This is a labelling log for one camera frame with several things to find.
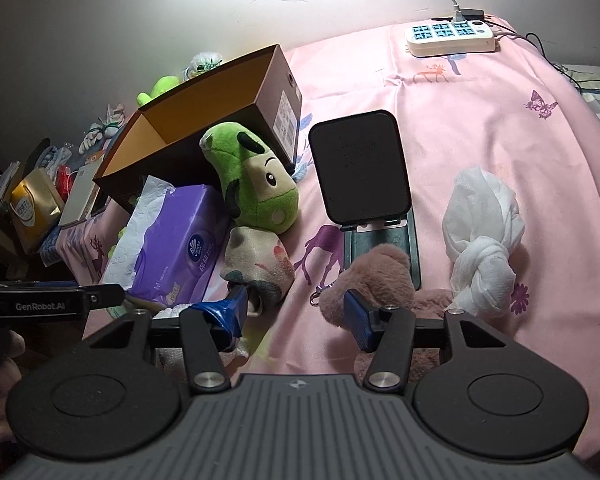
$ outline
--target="light green plush toy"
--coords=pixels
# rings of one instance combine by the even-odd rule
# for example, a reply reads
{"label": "light green plush toy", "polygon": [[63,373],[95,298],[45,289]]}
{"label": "light green plush toy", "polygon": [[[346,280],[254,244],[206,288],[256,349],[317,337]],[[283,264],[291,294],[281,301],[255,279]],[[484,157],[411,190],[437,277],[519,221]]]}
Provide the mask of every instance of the light green plush toy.
{"label": "light green plush toy", "polygon": [[218,172],[224,204],[239,226],[280,234],[296,221],[296,183],[255,134],[238,123],[216,124],[200,148]]}
{"label": "light green plush toy", "polygon": [[162,95],[165,92],[168,92],[172,88],[175,88],[180,84],[180,80],[177,76],[174,75],[166,75],[158,79],[158,82],[154,85],[154,89],[151,90],[150,94],[145,94],[144,92],[138,94],[138,105],[143,106],[147,104],[152,99],[158,97],[158,95]]}

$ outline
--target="open box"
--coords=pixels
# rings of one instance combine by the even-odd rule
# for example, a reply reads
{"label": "open box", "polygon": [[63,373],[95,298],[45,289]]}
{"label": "open box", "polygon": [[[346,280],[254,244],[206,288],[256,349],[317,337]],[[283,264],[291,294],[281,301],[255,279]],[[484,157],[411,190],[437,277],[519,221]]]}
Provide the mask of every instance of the open box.
{"label": "open box", "polygon": [[216,171],[198,143],[206,130],[224,121],[235,121],[257,134],[292,172],[301,101],[280,46],[252,52],[138,109],[93,180],[129,212],[149,175],[176,187],[219,187]]}
{"label": "open box", "polygon": [[378,244],[420,259],[400,133],[395,117],[378,110],[314,124],[309,144],[327,216],[344,231],[344,267]]}

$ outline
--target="white power strip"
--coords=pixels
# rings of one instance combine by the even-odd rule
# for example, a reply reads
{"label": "white power strip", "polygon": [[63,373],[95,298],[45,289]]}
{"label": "white power strip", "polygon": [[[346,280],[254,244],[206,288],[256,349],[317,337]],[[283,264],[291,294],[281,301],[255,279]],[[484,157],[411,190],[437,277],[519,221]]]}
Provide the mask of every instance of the white power strip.
{"label": "white power strip", "polygon": [[404,31],[409,52],[415,57],[447,56],[467,52],[493,52],[496,39],[484,22],[410,23]]}

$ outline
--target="blue logo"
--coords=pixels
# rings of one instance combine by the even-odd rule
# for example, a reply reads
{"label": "blue logo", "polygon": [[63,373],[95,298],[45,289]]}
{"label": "blue logo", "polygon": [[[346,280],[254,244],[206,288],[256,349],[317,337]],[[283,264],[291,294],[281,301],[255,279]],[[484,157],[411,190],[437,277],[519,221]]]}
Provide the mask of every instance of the blue logo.
{"label": "blue logo", "polygon": [[202,256],[202,249],[204,248],[205,243],[200,235],[193,235],[189,239],[189,258],[191,258],[194,262],[200,259]]}

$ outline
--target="metal screw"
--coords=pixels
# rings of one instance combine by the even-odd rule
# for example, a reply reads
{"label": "metal screw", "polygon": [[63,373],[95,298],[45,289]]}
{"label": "metal screw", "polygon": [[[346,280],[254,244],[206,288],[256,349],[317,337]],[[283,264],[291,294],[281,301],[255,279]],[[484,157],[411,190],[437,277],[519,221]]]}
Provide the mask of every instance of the metal screw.
{"label": "metal screw", "polygon": [[369,383],[376,388],[391,388],[400,383],[400,377],[393,372],[376,372],[369,376]]}
{"label": "metal screw", "polygon": [[193,377],[193,382],[200,388],[216,388],[224,384],[224,375],[218,372],[200,372]]}

